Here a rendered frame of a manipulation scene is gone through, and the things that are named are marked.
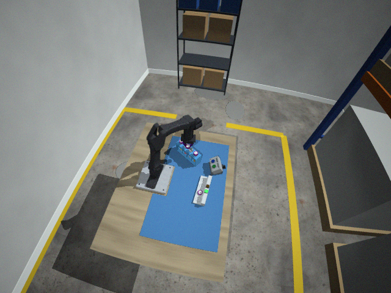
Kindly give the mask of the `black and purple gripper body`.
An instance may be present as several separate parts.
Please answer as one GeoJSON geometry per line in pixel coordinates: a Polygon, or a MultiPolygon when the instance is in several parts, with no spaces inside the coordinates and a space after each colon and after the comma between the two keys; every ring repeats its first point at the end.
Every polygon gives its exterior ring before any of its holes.
{"type": "Polygon", "coordinates": [[[196,135],[193,134],[193,138],[192,138],[192,134],[191,135],[186,135],[184,133],[184,137],[183,137],[183,134],[181,134],[181,142],[194,144],[194,142],[196,142],[196,135]]]}

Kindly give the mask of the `blue work mat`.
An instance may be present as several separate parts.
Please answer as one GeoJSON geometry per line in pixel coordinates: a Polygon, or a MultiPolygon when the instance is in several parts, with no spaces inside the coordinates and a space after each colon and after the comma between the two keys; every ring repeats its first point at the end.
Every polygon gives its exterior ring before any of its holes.
{"type": "Polygon", "coordinates": [[[181,137],[172,136],[163,164],[175,167],[167,196],[153,194],[140,236],[217,252],[224,204],[229,145],[195,140],[202,155],[194,166],[176,150],[181,137]],[[223,174],[211,175],[210,158],[219,156],[223,174]],[[201,176],[212,176],[205,206],[193,203],[201,176]]]}

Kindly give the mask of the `grey key panel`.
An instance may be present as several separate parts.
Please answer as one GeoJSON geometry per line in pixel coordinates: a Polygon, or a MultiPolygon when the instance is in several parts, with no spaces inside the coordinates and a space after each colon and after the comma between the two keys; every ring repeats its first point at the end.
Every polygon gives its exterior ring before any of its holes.
{"type": "Polygon", "coordinates": [[[221,165],[221,160],[218,156],[210,158],[210,172],[211,175],[218,175],[223,173],[223,169],[226,169],[225,165],[221,165]]]}

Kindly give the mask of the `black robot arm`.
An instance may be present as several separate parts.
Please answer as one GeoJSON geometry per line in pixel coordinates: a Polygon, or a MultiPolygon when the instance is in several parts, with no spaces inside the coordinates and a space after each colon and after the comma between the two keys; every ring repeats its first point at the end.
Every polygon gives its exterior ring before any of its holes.
{"type": "Polygon", "coordinates": [[[191,135],[193,138],[194,130],[202,126],[202,120],[197,117],[193,119],[190,115],[185,115],[177,121],[159,125],[155,123],[150,132],[148,133],[147,140],[150,147],[150,162],[148,163],[148,169],[150,176],[146,183],[146,187],[155,189],[159,180],[160,174],[164,165],[160,163],[161,149],[165,144],[166,137],[177,131],[185,130],[186,135],[191,135]],[[158,131],[158,136],[157,136],[158,131]]]}

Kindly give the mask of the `white rectangular console with lamps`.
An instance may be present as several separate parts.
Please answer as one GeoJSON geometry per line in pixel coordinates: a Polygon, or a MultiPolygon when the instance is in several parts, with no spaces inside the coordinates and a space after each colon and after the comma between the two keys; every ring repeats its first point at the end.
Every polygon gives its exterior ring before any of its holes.
{"type": "Polygon", "coordinates": [[[206,198],[207,198],[208,191],[210,188],[211,179],[212,179],[212,176],[210,176],[210,175],[208,177],[206,177],[206,176],[200,177],[199,185],[197,187],[197,191],[195,193],[193,203],[205,206],[206,198]],[[198,194],[199,190],[202,190],[203,194],[199,195],[198,194]]]}

